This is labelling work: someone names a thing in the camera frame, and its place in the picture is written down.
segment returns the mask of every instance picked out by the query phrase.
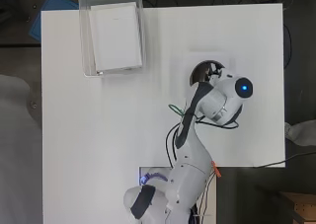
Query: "wooden surface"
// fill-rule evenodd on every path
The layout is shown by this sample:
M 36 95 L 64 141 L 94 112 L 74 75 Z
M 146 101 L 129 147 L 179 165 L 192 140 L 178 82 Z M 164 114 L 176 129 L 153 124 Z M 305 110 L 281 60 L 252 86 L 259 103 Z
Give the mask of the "wooden surface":
M 282 194 L 294 203 L 316 205 L 316 195 L 313 194 L 303 194 L 295 192 L 283 192 Z
M 316 195 L 294 193 L 294 192 L 283 192 L 285 197 L 295 203 L 294 210 L 299 214 L 308 224 L 316 224 Z

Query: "green cable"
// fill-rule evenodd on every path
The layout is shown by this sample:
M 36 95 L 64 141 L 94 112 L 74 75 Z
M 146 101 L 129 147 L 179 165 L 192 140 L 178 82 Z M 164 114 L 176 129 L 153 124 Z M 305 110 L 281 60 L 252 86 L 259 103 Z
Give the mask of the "green cable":
M 181 109 L 179 109 L 177 106 L 173 105 L 173 104 L 169 104 L 168 107 L 176 114 L 178 114 L 179 116 L 184 116 L 185 113 L 184 111 L 182 111 Z

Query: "clear plastic container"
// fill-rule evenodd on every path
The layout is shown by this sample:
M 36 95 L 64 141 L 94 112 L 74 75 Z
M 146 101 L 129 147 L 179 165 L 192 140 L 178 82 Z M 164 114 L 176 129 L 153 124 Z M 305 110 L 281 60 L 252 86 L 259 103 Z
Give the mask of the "clear plastic container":
M 146 65 L 142 0 L 79 0 L 82 64 L 84 74 L 87 77 L 102 76 L 105 74 L 124 74 L 126 72 L 132 73 L 133 71 L 138 71 L 134 68 L 98 71 L 96 66 L 93 38 L 89 18 L 89 12 L 91 11 L 91 7 L 97 5 L 111 5 L 122 3 L 136 3 L 136 16 L 139 25 L 139 42 L 142 61 L 142 65 L 140 65 L 140 67 L 144 67 Z

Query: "white paper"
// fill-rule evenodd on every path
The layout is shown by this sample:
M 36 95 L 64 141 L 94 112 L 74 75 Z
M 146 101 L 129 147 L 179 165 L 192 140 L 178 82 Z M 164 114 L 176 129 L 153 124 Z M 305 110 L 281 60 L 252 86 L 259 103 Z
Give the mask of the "white paper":
M 93 7 L 90 24 L 98 71 L 141 66 L 135 3 Z

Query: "white table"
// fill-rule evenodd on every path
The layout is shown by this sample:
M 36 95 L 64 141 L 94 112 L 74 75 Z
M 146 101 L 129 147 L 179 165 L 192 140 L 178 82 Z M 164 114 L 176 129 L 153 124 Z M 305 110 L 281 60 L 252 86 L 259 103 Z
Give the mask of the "white table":
M 184 105 L 192 52 L 224 55 L 254 84 L 238 129 L 197 129 L 218 166 L 284 159 L 281 5 L 144 15 L 145 72 L 88 79 L 78 12 L 41 14 L 44 224 L 127 223 L 122 197 L 137 186 L 138 168 L 168 166 L 165 136 L 179 117 L 167 105 Z

